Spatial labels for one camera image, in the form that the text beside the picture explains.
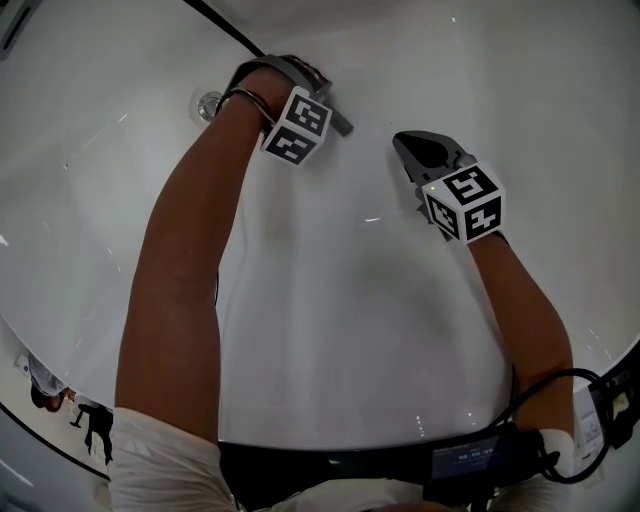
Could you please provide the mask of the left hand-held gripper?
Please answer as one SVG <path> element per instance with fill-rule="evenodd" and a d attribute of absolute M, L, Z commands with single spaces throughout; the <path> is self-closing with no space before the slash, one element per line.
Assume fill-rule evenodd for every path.
<path fill-rule="evenodd" d="M 276 69 L 294 83 L 279 119 L 268 120 L 260 150 L 281 162 L 302 166 L 325 141 L 333 110 L 323 101 L 331 82 L 294 55 L 268 54 L 241 64 L 234 85 L 260 67 Z"/>

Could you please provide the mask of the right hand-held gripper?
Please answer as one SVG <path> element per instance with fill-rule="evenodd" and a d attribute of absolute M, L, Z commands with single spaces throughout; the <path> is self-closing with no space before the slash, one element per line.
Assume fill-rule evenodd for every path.
<path fill-rule="evenodd" d="M 468 245 L 501 229 L 505 190 L 486 161 L 461 168 L 466 152 L 451 137 L 434 132 L 401 131 L 392 143 L 409 180 L 421 187 L 429 219 L 441 231 Z M 461 169 L 438 178 L 438 168 Z"/>

